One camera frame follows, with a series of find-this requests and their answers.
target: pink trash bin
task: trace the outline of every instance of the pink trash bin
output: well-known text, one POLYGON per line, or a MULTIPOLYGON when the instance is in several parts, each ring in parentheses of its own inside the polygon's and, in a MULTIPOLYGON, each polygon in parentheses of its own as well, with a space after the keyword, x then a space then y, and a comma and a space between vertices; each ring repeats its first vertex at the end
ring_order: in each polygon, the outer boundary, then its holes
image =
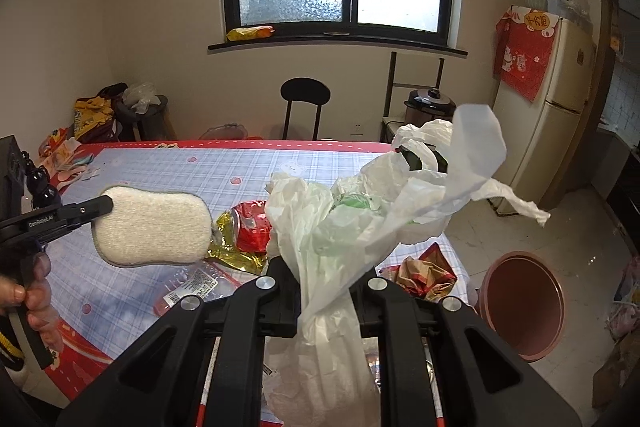
POLYGON ((562 288, 540 259, 524 251, 510 252, 487 270, 478 312, 524 360, 535 362, 560 340, 562 288))

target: scrubbing sponge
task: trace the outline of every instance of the scrubbing sponge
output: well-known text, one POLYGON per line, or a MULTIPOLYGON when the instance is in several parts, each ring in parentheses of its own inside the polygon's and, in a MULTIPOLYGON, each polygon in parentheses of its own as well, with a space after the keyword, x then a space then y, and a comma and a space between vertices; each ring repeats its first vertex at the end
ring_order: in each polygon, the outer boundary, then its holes
POLYGON ((211 215, 204 201, 182 192, 110 187, 113 211, 92 222, 95 249, 118 267, 191 264, 207 255, 211 215))

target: black window sill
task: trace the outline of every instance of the black window sill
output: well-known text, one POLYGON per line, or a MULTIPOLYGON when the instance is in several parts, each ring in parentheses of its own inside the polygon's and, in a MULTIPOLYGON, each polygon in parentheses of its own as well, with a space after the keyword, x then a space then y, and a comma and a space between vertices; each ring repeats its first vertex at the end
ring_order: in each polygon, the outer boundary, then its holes
POLYGON ((252 48, 266 48, 268 46, 294 46, 300 44, 360 44, 364 46, 380 46, 384 48, 396 48, 404 50, 421 50, 436 52, 452 57, 466 58, 467 52, 448 48, 439 44, 429 44, 405 39, 390 39, 385 37, 371 37, 358 35, 302 35, 302 36, 277 36, 266 39, 254 39, 250 41, 224 42, 212 44, 207 47, 207 54, 213 55, 232 50, 248 50, 252 48))

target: floor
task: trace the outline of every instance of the floor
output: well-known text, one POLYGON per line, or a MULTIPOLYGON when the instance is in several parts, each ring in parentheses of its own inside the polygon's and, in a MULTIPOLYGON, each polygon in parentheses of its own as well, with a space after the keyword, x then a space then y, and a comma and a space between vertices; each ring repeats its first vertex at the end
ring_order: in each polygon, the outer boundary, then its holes
POLYGON ((522 216, 498 217, 476 201, 452 216, 446 234, 476 287, 493 261, 514 250, 532 252, 553 270, 566 302, 564 330, 556 348, 532 366, 585 427, 593 424, 593 373, 613 347, 604 321, 630 258, 600 197, 587 188, 567 194, 544 228, 522 216))

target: gold foil wrapper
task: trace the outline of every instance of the gold foil wrapper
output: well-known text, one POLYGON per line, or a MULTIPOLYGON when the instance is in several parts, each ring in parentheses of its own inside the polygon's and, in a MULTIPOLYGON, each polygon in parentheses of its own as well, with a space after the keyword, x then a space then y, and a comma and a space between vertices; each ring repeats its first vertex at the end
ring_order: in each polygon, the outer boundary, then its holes
POLYGON ((213 225, 213 239, 207 256, 220 264, 236 270, 260 275, 267 264, 265 253, 249 253, 236 248, 238 235, 231 211, 220 214, 213 225))

